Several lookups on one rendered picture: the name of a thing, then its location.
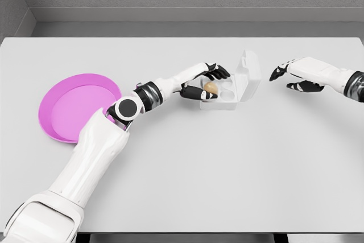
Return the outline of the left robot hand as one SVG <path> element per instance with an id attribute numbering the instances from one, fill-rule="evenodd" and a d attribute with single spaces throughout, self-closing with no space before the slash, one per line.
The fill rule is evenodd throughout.
<path id="1" fill-rule="evenodd" d="M 217 98 L 218 95 L 215 93 L 188 84 L 200 76 L 205 76 L 210 81 L 214 81 L 227 79 L 230 77 L 230 73 L 216 63 L 198 63 L 173 77 L 175 84 L 172 92 L 179 93 L 183 98 L 191 100 L 206 101 Z"/>

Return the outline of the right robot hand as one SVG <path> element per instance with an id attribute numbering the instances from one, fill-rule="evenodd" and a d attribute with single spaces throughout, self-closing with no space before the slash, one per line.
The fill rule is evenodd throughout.
<path id="1" fill-rule="evenodd" d="M 289 73 L 303 80 L 299 83 L 287 84 L 288 89 L 303 93 L 316 93 L 321 92 L 324 86 L 328 85 L 328 76 L 333 70 L 335 67 L 326 62 L 304 57 L 277 66 L 269 81 L 274 81 L 285 73 Z"/>

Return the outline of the brown egg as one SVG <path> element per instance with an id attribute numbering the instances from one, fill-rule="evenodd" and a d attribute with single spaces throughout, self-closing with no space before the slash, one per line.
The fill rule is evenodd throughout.
<path id="1" fill-rule="evenodd" d="M 204 84 L 203 90 L 209 93 L 218 94 L 219 88 L 216 83 L 210 81 Z"/>

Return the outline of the white egg box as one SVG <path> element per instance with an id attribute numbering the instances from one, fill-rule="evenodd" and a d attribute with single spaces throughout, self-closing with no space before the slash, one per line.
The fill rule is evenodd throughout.
<path id="1" fill-rule="evenodd" d="M 253 51 L 245 50 L 238 62 L 235 72 L 230 77 L 212 82 L 218 85 L 218 97 L 216 99 L 201 101 L 201 110 L 234 110 L 238 103 L 252 98 L 261 81 L 261 71 L 257 55 Z M 210 82 L 209 79 L 201 79 L 200 85 Z"/>

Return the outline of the pink plate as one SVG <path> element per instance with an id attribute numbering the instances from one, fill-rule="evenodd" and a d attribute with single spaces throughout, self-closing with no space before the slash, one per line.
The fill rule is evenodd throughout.
<path id="1" fill-rule="evenodd" d="M 38 111 L 40 127 L 52 139 L 77 143 L 81 129 L 100 108 L 122 97 L 118 85 L 106 76 L 82 73 L 54 85 L 43 97 Z"/>

